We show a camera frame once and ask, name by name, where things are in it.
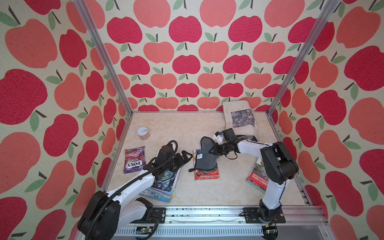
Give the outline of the grey green microfibre cloth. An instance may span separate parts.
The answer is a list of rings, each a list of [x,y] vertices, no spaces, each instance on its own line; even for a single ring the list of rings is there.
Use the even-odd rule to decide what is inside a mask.
[[[217,143],[209,137],[203,137],[201,139],[201,149],[197,154],[195,166],[189,169],[189,172],[195,170],[199,171],[211,171],[217,166],[217,159],[219,155],[215,154],[215,146]]]

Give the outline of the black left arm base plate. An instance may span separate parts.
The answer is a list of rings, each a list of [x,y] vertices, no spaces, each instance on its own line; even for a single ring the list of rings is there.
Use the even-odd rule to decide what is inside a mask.
[[[166,218],[166,210],[166,208],[153,208],[150,215],[151,219],[159,221],[160,224],[164,224]]]

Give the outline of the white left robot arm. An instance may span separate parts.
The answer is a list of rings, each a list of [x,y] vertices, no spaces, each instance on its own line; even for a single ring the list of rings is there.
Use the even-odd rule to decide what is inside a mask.
[[[178,153],[176,141],[162,146],[139,174],[124,185],[109,191],[96,192],[90,199],[77,229],[87,240],[110,240],[116,231],[132,222],[152,224],[159,220],[153,215],[153,204],[138,195],[161,180],[166,172],[177,173],[193,155],[187,151]]]

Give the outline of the red green cover book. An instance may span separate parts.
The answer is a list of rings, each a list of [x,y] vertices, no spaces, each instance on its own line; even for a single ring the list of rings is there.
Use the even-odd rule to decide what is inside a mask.
[[[265,171],[264,162],[258,158],[246,182],[264,194],[267,190],[268,181],[269,177]]]

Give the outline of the white book with blue vortex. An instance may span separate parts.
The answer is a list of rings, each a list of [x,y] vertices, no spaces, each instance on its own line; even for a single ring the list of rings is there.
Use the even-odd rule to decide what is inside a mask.
[[[175,173],[167,171],[161,180],[154,182],[147,190],[171,197],[174,194],[179,174],[180,170]]]

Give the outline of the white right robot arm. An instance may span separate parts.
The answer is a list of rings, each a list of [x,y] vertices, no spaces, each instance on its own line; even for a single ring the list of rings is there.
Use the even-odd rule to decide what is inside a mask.
[[[256,156],[263,161],[269,180],[265,195],[259,203],[258,218],[263,223],[272,222],[281,210],[281,197],[286,186],[299,171],[298,164],[283,142],[266,144],[241,140],[221,145],[215,143],[210,150],[210,153],[217,156],[226,156],[230,152]]]

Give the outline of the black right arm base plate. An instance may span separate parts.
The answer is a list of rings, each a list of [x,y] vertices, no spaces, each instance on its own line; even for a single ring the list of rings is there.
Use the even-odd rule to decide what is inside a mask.
[[[286,223],[282,209],[279,207],[274,210],[268,208],[243,208],[239,214],[244,217],[247,224],[284,224]]]

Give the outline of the blue robot sunflower magazine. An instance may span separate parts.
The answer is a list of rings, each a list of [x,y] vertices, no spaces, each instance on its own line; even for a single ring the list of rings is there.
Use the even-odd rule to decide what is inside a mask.
[[[141,193],[139,193],[140,196],[152,200],[157,200],[165,203],[170,203],[172,198],[175,197],[176,193],[175,190],[171,192],[164,192],[164,191],[158,191],[153,188],[148,188]]]

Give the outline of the red black manga book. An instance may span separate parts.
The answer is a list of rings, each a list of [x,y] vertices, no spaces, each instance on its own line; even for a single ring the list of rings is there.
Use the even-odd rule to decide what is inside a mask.
[[[209,171],[195,170],[194,176],[195,176],[195,181],[218,180],[220,178],[218,165],[216,165],[213,170],[209,170]]]

